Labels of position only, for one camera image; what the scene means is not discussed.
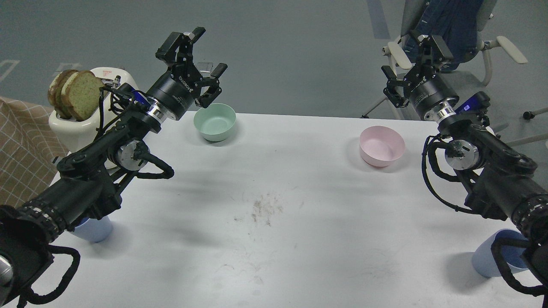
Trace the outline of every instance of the toast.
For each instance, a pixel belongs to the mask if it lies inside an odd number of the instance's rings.
[[[67,79],[77,72],[77,70],[63,71],[59,73],[49,85],[48,101],[55,109],[55,112],[57,112],[59,117],[62,119],[70,119],[72,115],[70,114],[68,108],[61,102],[61,90]]]
[[[78,121],[89,119],[99,107],[99,88],[104,84],[90,71],[72,74],[61,90],[61,102]]]

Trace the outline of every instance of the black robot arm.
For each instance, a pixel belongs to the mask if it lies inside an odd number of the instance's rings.
[[[427,139],[423,151],[427,187],[458,212],[490,219],[510,218],[527,241],[495,241],[492,251],[499,270],[505,281],[519,292],[534,296],[548,294],[548,192],[532,179],[537,164],[487,131],[489,97],[485,93],[471,97],[463,104],[465,108],[453,109],[459,97],[439,75],[439,69],[453,58],[449,49],[441,37],[410,34],[419,45],[415,65],[402,79],[389,66],[383,66],[388,79],[384,93],[395,107],[411,104],[421,119],[438,123],[439,134]],[[445,151],[455,175],[440,170],[438,149]],[[426,173],[427,159],[437,176],[462,183],[468,193],[465,208],[448,203],[434,192]],[[526,248],[522,259],[541,286],[524,287],[514,279],[500,255],[500,247],[504,245]]]
[[[37,197],[20,208],[0,206],[1,305],[17,296],[18,307],[27,301],[45,304],[57,298],[76,273],[79,254],[51,243],[85,217],[101,219],[120,209],[121,193],[132,179],[169,179],[174,175],[166,162],[149,152],[143,138],[148,132],[158,133],[166,118],[179,120],[193,102],[207,107],[221,92],[218,78],[226,64],[202,77],[192,62],[192,44],[204,32],[201,27],[192,33],[172,32],[156,53],[168,70],[146,93],[128,84],[116,89],[103,87],[124,107],[115,126],[109,130],[100,127],[91,144],[63,158],[57,165],[60,180]],[[200,95],[203,87],[209,88]],[[107,159],[117,165],[113,172],[104,166]],[[162,172],[139,172],[146,163]],[[73,263],[56,290],[37,295],[31,286],[58,253],[73,256]]]

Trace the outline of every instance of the white table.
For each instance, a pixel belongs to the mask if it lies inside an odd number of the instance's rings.
[[[238,114],[236,134],[209,143],[192,118],[147,137],[175,177],[134,180],[107,240],[65,232],[54,242],[82,261],[45,307],[541,306],[472,268],[479,244],[513,225],[455,213],[430,195],[420,153],[435,123]],[[359,156],[359,134],[373,125],[406,142],[392,166]],[[460,184],[432,181],[462,204]],[[70,263],[55,260],[37,292]],[[517,277],[539,284],[530,272]]]

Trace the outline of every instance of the logo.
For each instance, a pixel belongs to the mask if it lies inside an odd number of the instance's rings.
[[[192,93],[192,91],[194,91],[194,90],[191,89],[190,86],[182,79],[181,76],[179,76],[179,80],[182,82],[182,84],[185,86],[185,88],[186,88],[190,93]]]
[[[175,99],[178,103],[182,103],[182,98],[172,95],[172,98]]]
[[[421,84],[427,82],[428,80],[426,80],[426,76],[423,76],[423,80],[421,80],[414,88],[413,90],[411,90],[411,92],[415,91]]]

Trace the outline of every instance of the pink bowl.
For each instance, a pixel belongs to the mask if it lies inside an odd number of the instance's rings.
[[[359,136],[359,154],[375,167],[386,167],[402,157],[406,143],[395,130],[385,126],[371,126]]]

